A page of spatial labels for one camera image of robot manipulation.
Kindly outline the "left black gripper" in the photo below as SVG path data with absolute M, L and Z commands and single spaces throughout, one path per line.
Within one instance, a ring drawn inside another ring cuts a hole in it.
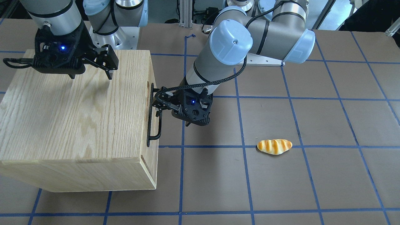
M 201 93 L 193 89 L 156 93 L 151 105 L 156 108 L 156 117 L 160 117 L 164 110 L 172 110 L 171 115 L 186 121 L 186 126 L 191 123 L 205 126 L 210 122 L 209 114 L 213 103 L 213 94 L 206 95 L 207 93 L 207 89 Z

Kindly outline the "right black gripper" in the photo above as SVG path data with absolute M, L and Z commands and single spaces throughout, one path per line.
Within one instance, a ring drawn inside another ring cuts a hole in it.
M 94 47 L 84 22 L 71 33 L 57 36 L 51 24 L 44 22 L 35 36 L 35 55 L 32 68 L 40 73 L 68 74 L 71 79 L 85 72 L 84 64 L 105 71 L 109 80 L 118 69 L 119 59 L 110 44 Z

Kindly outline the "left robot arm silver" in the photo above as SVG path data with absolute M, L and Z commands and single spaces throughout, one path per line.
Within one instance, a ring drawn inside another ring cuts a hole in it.
M 239 6 L 228 6 L 216 16 L 206 45 L 179 86 L 154 90 L 151 109 L 164 110 L 186 124 L 210 122 L 214 91 L 241 74 L 247 54 L 282 62 L 304 63 L 315 33 L 305 27 L 308 0 L 276 0 L 270 10 L 249 17 Z

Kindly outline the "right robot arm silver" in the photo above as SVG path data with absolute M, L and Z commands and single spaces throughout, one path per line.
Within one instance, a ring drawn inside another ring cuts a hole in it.
M 123 27 L 139 30 L 148 24 L 147 0 L 84 0 L 88 30 L 74 0 L 22 0 L 38 26 L 33 58 L 4 59 L 11 68 L 34 68 L 40 73 L 67 74 L 74 79 L 90 64 L 108 79 L 118 69 L 116 50 L 136 49 Z

